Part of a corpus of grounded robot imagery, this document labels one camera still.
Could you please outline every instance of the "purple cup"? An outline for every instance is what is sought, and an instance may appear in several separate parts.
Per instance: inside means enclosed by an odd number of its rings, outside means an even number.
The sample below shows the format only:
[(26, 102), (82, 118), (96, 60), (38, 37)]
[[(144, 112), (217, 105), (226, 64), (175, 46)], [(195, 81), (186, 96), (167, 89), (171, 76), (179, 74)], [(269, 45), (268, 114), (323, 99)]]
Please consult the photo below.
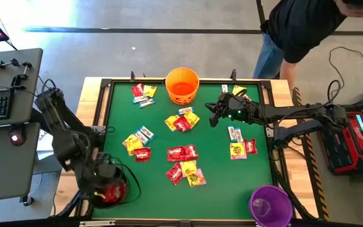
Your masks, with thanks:
[(292, 204), (280, 188), (266, 185), (257, 188), (248, 202), (251, 215), (260, 226), (285, 227), (292, 219)]

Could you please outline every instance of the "green table surface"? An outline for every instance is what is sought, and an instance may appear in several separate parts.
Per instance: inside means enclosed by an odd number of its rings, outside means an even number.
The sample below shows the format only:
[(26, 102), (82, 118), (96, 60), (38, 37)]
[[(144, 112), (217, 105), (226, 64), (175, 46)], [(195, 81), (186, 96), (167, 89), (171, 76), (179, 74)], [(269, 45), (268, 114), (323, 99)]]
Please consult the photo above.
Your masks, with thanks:
[[(185, 106), (174, 104), (162, 84), (155, 93), (156, 103), (139, 109), (132, 104), (131, 87), (134, 84), (117, 83), (114, 87), (108, 125), (115, 128), (107, 134), (105, 153), (121, 159), (136, 175), (141, 197), (129, 204), (111, 209), (93, 209), (93, 218), (122, 219), (252, 219), (248, 211), (248, 199), (253, 191), (262, 185), (272, 184), (264, 127), (242, 122), (219, 119), (217, 127), (209, 125), (210, 111), (204, 106), (215, 102), (221, 92), (220, 84), (201, 84), (194, 101)], [(257, 85), (247, 87), (247, 95), (259, 102)], [(193, 106), (201, 118), (197, 125), (187, 132), (171, 132), (164, 123), (177, 110)], [(128, 156), (122, 142), (142, 125), (156, 137), (146, 147), (152, 149), (148, 162), (135, 162), (135, 156)], [(228, 125), (240, 127), (245, 139), (256, 139), (258, 154), (248, 155), (246, 160), (231, 160), (229, 153)], [(193, 144), (199, 154), (197, 168), (201, 168), (206, 185), (190, 187), (184, 178), (173, 185), (165, 173), (175, 164), (167, 161), (166, 149)], [(127, 200), (137, 196), (138, 189), (130, 181)]]

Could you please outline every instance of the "orange pumpkin bucket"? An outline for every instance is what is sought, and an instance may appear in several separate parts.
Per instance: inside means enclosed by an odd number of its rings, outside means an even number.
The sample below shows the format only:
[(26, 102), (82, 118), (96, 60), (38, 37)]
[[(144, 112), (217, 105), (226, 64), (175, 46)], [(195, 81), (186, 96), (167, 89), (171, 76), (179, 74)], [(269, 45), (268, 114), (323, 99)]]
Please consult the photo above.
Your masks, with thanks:
[(186, 105), (194, 100), (200, 86), (200, 80), (193, 70), (180, 67), (168, 74), (165, 85), (170, 100), (175, 104)]

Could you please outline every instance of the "concrete floor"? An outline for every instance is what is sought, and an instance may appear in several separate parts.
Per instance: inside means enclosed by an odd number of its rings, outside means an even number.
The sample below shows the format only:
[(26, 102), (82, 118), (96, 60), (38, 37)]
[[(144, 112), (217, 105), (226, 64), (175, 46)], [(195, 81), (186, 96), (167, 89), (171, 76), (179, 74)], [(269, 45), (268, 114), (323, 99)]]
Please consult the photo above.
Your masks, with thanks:
[[(266, 17), (277, 2), (264, 1)], [(261, 35), (23, 31), (26, 26), (258, 29), (260, 22), (254, 0), (0, 0), (0, 17), (17, 48), (43, 48), (40, 76), (53, 79), (64, 90), (67, 105), (73, 112), (87, 76), (128, 77), (131, 71), (137, 76), (142, 76), (142, 73), (148, 77), (166, 76), (173, 68), (185, 66), (194, 69), (203, 78), (227, 78), (232, 69), (237, 69), (239, 78), (251, 78), (262, 46)], [(363, 30), (363, 20), (348, 20), (339, 29)], [(339, 45), (363, 53), (363, 37), (347, 36), (329, 37), (312, 50), (298, 65), (296, 85), (305, 102), (326, 101), (328, 83), (338, 79), (328, 63), (328, 53)], [(0, 51), (4, 50), (11, 50), (11, 47), (0, 43)], [(363, 59), (355, 53), (337, 50), (332, 61), (345, 79), (345, 88), (336, 103), (356, 101), (363, 92)], [(323, 160), (318, 161), (322, 168)], [(363, 207), (363, 197), (359, 193), (354, 197), (354, 193), (363, 188), (363, 182), (354, 186), (351, 179), (335, 178), (328, 172), (324, 175), (322, 183), (326, 199), (331, 203), (328, 204), (331, 220), (363, 224), (363, 209), (359, 209)], [(343, 196), (338, 189), (350, 190)], [(53, 191), (46, 192), (45, 196), (52, 198), (53, 194)], [(41, 215), (37, 217), (47, 217), (50, 209), (40, 209), (39, 212)], [(22, 211), (17, 214), (13, 211), (5, 216), (18, 219)]]

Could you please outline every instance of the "red power station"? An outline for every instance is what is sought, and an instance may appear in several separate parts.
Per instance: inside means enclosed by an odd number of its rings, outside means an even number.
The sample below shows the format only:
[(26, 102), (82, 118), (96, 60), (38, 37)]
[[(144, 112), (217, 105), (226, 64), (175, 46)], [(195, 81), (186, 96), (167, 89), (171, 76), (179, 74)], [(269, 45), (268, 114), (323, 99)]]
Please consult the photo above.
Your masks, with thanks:
[(321, 131), (325, 158), (330, 171), (337, 175), (363, 173), (363, 115), (347, 112), (350, 125), (342, 132)]

